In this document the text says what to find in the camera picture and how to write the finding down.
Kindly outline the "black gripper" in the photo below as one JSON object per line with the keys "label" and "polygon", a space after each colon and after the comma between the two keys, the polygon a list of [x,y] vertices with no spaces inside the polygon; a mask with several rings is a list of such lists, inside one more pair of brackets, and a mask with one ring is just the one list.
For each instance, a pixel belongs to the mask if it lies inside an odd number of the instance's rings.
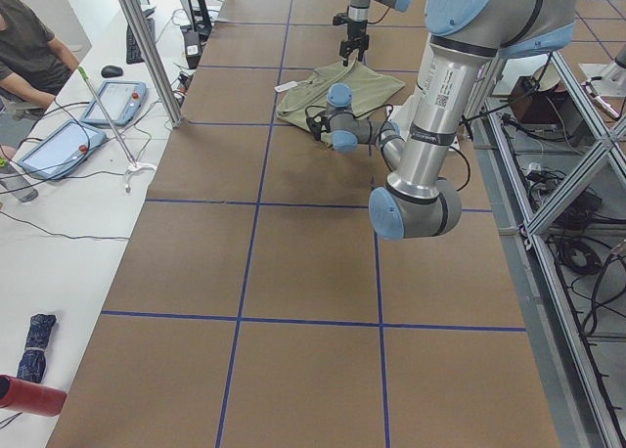
{"label": "black gripper", "polygon": [[327,122],[319,121],[315,123],[315,140],[323,143],[327,148],[333,145],[331,131]]}
{"label": "black gripper", "polygon": [[347,20],[347,37],[340,43],[342,64],[347,67],[353,47],[358,47],[358,61],[365,62],[366,52],[369,50],[369,34],[367,21]]}

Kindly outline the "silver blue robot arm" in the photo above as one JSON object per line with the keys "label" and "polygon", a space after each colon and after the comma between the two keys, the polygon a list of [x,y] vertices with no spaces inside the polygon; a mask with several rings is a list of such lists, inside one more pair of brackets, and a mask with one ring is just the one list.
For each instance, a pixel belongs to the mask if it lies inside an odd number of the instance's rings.
{"label": "silver blue robot arm", "polygon": [[480,68],[547,54],[566,46],[577,0],[427,0],[430,34],[419,71],[417,104],[408,133],[393,122],[356,117],[352,91],[333,85],[321,114],[334,149],[349,153],[376,145],[390,166],[384,186],[369,198],[376,233],[388,240],[435,237],[459,222],[460,195],[440,176]]}
{"label": "silver blue robot arm", "polygon": [[333,17],[333,25],[347,25],[347,37],[339,47],[339,55],[345,67],[354,51],[358,52],[357,61],[362,62],[369,49],[370,35],[367,32],[371,3],[378,2],[388,9],[406,12],[412,0],[350,0],[346,11]]}

